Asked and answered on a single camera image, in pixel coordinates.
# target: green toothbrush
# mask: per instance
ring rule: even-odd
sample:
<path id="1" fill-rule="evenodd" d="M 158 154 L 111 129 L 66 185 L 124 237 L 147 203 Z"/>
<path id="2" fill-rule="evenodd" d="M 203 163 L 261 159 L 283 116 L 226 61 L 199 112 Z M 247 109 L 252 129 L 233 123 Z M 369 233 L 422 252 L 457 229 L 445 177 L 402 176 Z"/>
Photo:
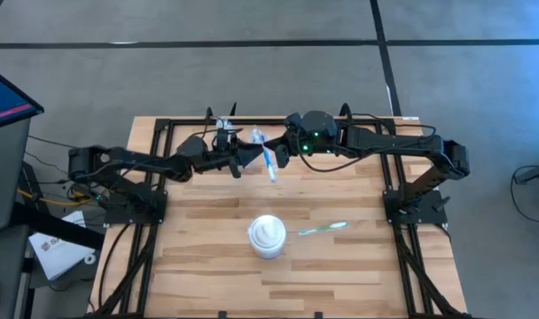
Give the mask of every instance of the green toothbrush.
<path id="1" fill-rule="evenodd" d="M 299 232 L 299 236 L 315 234 L 315 233 L 319 233 L 319 232 L 323 232 L 327 230 L 337 230 L 337 229 L 347 227 L 347 226 L 348 226 L 348 222 L 335 222 L 333 224 L 330 224 L 329 226 L 319 227 L 313 230 L 302 230 Z"/>

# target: wooden table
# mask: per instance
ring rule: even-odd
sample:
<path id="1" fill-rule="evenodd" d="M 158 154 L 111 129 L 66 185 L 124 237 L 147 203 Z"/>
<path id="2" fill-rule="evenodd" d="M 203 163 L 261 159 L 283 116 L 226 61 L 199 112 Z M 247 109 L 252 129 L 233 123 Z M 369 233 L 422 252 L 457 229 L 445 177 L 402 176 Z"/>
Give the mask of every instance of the wooden table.
<path id="1" fill-rule="evenodd" d="M 149 152 L 155 119 L 134 119 L 130 150 Z M 176 127 L 173 152 L 189 134 L 203 129 Z M 284 132 L 283 127 L 262 130 L 270 138 Z M 250 131 L 244 127 L 239 136 L 249 140 Z M 398 134 L 421 132 L 400 128 Z M 402 160 L 408 181 L 430 167 L 427 159 Z M 323 154 L 309 161 L 315 167 L 336 167 L 347 159 Z M 134 172 L 129 177 L 142 181 L 144 174 Z M 224 169 L 196 174 L 188 183 L 168 182 L 168 210 L 157 237 L 145 316 L 205 317 L 224 310 L 233 317 L 312 317 L 316 311 L 325 317 L 407 317 L 393 231 L 381 199 L 384 187 L 377 155 L 330 174 L 314 173 L 298 158 L 291 158 L 288 167 L 278 171 L 276 184 L 270 181 L 262 156 L 240 179 Z M 287 229 L 284 253 L 273 261 L 256 257 L 248 243 L 246 230 L 262 214 L 281 218 Z M 339 221 L 348 221 L 349 226 L 313 236 L 296 235 L 299 230 Z M 115 226 L 106 232 L 100 260 L 120 229 Z M 125 274 L 133 229 L 130 226 L 113 252 L 104 300 Z M 428 275 L 451 305 L 466 311 L 449 239 L 430 225 L 419 226 L 418 233 Z M 103 262 L 91 295 L 95 305 L 102 268 Z M 422 311 L 414 275 L 412 280 L 417 308 Z M 134 283 L 131 310 L 136 308 L 139 277 Z"/>

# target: computer screen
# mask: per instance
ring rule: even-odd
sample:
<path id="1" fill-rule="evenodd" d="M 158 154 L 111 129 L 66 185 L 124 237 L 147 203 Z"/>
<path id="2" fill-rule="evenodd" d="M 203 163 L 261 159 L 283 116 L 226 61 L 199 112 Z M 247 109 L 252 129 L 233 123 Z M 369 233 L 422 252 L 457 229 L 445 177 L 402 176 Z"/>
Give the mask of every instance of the computer screen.
<path id="1" fill-rule="evenodd" d="M 0 127 L 42 112 L 39 104 L 0 75 Z"/>

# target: floor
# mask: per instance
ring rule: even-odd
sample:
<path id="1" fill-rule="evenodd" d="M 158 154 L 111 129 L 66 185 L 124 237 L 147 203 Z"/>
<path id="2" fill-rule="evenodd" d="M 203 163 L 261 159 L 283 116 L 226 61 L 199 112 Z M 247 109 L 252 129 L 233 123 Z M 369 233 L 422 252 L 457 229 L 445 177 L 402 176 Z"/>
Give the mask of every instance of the floor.
<path id="1" fill-rule="evenodd" d="M 375 0 L 0 3 L 0 43 L 377 38 Z M 234 102 L 244 115 L 336 113 L 346 102 L 362 113 L 419 116 L 470 151 L 472 174 L 441 187 L 452 197 L 450 234 L 469 312 L 539 317 L 539 224 L 516 212 L 509 189 L 516 167 L 539 164 L 539 45 L 491 41 L 539 44 L 533 40 L 539 39 L 539 0 L 378 3 L 393 79 L 389 72 L 385 77 L 387 56 L 382 61 L 374 45 L 82 50 L 22 45 L 0 49 L 0 73 L 44 105 L 46 113 L 32 120 L 32 135 L 74 145 L 125 145 L 134 116 L 201 115 L 208 106 L 226 114 Z M 393 40 L 486 45 L 395 46 Z M 31 140 L 27 150 L 66 167 L 62 148 Z M 62 177 L 29 162 L 40 180 Z M 62 193 L 56 186 L 44 189 Z M 516 187 L 515 193 L 522 210 L 539 219 L 539 181 Z M 42 289 L 35 296 L 34 318 L 81 315 L 89 292 L 90 283 L 67 292 Z"/>

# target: white cup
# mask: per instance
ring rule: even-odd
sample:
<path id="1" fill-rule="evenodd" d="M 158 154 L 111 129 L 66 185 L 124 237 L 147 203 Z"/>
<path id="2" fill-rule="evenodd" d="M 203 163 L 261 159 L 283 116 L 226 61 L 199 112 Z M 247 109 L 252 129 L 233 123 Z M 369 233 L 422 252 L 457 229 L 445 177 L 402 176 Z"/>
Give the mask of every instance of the white cup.
<path id="1" fill-rule="evenodd" d="M 248 229 L 250 244 L 255 253 L 263 259 L 274 259 L 284 250 L 285 225 L 279 218 L 262 215 L 256 218 Z"/>

